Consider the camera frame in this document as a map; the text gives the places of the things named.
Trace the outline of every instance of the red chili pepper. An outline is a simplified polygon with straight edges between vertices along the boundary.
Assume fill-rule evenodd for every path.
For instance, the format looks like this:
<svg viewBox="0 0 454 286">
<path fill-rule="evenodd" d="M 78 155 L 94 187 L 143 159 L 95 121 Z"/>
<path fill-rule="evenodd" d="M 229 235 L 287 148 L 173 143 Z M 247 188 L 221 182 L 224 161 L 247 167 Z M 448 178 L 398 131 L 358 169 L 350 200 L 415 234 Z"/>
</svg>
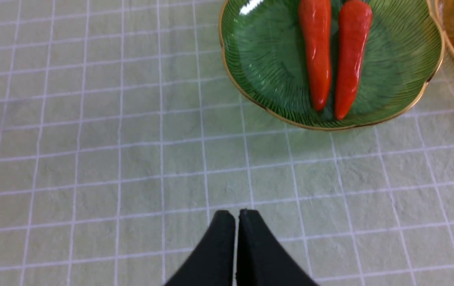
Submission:
<svg viewBox="0 0 454 286">
<path fill-rule="evenodd" d="M 340 10 L 340 58 L 335 94 L 338 120 L 345 118 L 356 99 L 372 18 L 372 8 L 361 0 L 349 0 Z"/>
<path fill-rule="evenodd" d="M 301 0 L 298 16 L 305 38 L 311 101 L 315 110 L 321 111 L 331 87 L 331 0 Z"/>
</svg>

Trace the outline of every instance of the plate rim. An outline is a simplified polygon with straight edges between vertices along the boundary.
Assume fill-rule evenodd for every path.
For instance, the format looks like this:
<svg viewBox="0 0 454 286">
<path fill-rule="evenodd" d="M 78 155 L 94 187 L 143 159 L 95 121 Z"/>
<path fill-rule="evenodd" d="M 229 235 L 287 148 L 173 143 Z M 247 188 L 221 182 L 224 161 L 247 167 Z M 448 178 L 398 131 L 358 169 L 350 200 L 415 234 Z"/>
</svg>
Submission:
<svg viewBox="0 0 454 286">
<path fill-rule="evenodd" d="M 452 58 L 454 59 L 454 45 L 452 44 L 448 36 L 448 32 L 446 31 L 446 28 L 443 23 L 444 17 L 441 16 L 441 10 L 439 9 L 439 6 L 443 4 L 445 1 L 446 0 L 434 0 L 434 13 L 435 16 L 437 17 L 437 27 L 444 33 L 446 47 L 448 48 L 448 51 L 450 52 Z"/>
<path fill-rule="evenodd" d="M 220 10 L 220 16 L 218 18 L 218 38 L 220 40 L 223 68 L 227 72 L 227 76 L 229 77 L 231 82 L 234 84 L 236 89 L 238 89 L 238 91 L 243 96 L 245 96 L 245 98 L 247 98 L 249 101 L 251 101 L 255 105 L 259 106 L 260 108 L 264 109 L 267 113 L 271 114 L 272 116 L 276 117 L 277 119 L 279 119 L 279 120 L 281 120 L 283 122 L 286 122 L 286 123 L 288 123 L 290 125 L 299 127 L 299 128 L 304 128 L 304 129 L 308 129 L 308 130 L 318 130 L 318 131 L 340 131 L 340 130 L 354 129 L 354 128 L 358 128 L 358 127 L 374 126 L 374 125 L 378 125 L 378 124 L 390 121 L 390 120 L 392 120 L 394 118 L 397 118 L 398 116 L 401 116 L 405 112 L 408 112 L 421 99 L 421 97 L 425 93 L 425 90 L 426 90 L 428 84 L 430 83 L 432 78 L 435 76 L 437 71 L 441 68 L 441 65 L 442 65 L 442 63 L 444 61 L 445 47 L 446 47 L 446 43 L 445 43 L 446 42 L 446 36 L 445 36 L 445 32 L 441 29 L 441 24 L 440 24 L 440 22 L 438 20 L 438 17 L 435 15 L 434 9 L 432 8 L 432 1 L 438 2 L 439 0 L 426 0 L 427 5 L 428 5 L 428 14 L 429 14 L 430 18 L 432 19 L 432 21 L 434 22 L 435 27 L 436 27 L 437 31 L 439 32 L 439 36 L 441 37 L 441 56 L 439 56 L 439 60 L 437 61 L 437 65 L 435 66 L 435 69 L 433 70 L 432 74 L 423 83 L 423 86 L 421 87 L 421 90 L 419 91 L 419 94 L 416 96 L 416 98 L 414 98 L 414 100 L 409 105 L 407 105 L 407 107 L 405 107 L 401 111 L 399 111 L 399 112 L 397 112 L 397 113 L 395 113 L 395 114 L 393 114 L 391 116 L 388 116 L 388 117 L 386 117 L 384 119 L 381 119 L 381 120 L 378 120 L 378 121 L 374 121 L 374 122 L 370 122 L 370 123 L 365 123 L 365 124 L 352 124 L 352 125 L 342 126 L 342 127 L 317 127 L 317 126 L 310 126 L 310 125 L 300 124 L 300 123 L 294 122 L 292 120 L 289 120 L 287 118 L 284 118 L 283 116 L 280 116 L 276 112 L 273 112 L 271 109 L 269 109 L 269 108 L 265 107 L 264 105 L 261 105 L 260 103 L 256 102 L 256 100 L 254 100 L 251 96 L 249 96 L 249 94 L 247 92 L 245 92 L 245 90 L 242 87 L 240 87 L 240 85 L 237 83 L 237 81 L 232 76 L 232 73 L 229 70 L 229 67 L 227 66 L 227 60 L 225 58 L 225 47 L 223 45 L 223 36 L 222 36 L 222 19 L 223 19 L 225 7 L 229 3 L 229 1 L 230 0 L 225 0 L 225 2 L 223 3 L 222 8 Z"/>
</svg>

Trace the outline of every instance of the grid tablecloth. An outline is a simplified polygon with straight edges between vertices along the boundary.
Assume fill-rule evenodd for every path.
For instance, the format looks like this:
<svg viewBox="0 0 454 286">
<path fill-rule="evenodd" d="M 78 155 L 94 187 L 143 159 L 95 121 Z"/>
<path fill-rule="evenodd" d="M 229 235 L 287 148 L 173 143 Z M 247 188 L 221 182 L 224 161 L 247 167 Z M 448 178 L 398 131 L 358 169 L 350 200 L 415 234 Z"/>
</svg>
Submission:
<svg viewBox="0 0 454 286">
<path fill-rule="evenodd" d="M 215 210 L 322 286 L 454 285 L 454 65 L 407 114 L 286 125 L 222 67 L 220 0 L 0 0 L 0 286 L 156 286 Z"/>
</svg>

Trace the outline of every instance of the green plate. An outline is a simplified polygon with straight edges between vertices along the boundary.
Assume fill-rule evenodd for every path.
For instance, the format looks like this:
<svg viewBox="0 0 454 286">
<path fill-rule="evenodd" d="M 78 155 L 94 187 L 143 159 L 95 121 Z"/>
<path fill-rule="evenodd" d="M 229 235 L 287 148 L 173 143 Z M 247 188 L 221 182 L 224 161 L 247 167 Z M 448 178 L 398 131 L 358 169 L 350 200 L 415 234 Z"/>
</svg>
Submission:
<svg viewBox="0 0 454 286">
<path fill-rule="evenodd" d="M 331 0 L 332 88 L 323 112 L 310 103 L 300 0 L 227 0 L 220 13 L 223 63 L 241 93 L 290 124 L 321 130 L 374 125 L 410 109 L 444 56 L 444 37 L 426 0 L 369 0 L 373 24 L 356 101 L 343 121 L 334 118 L 338 14 Z"/>
</svg>

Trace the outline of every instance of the green glass plate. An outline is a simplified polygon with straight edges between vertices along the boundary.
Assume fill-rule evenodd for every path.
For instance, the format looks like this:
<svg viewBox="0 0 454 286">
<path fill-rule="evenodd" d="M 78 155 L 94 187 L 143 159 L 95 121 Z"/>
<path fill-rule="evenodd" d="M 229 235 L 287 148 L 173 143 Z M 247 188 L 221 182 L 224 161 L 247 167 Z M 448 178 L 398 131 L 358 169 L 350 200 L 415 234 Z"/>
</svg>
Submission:
<svg viewBox="0 0 454 286">
<path fill-rule="evenodd" d="M 444 57 L 444 36 L 427 0 L 369 0 L 373 10 L 356 101 L 334 118 L 338 14 L 331 0 L 332 88 L 323 112 L 310 103 L 300 0 L 227 0 L 218 25 L 223 63 L 248 99 L 292 125 L 336 130 L 374 125 L 410 109 Z"/>
</svg>

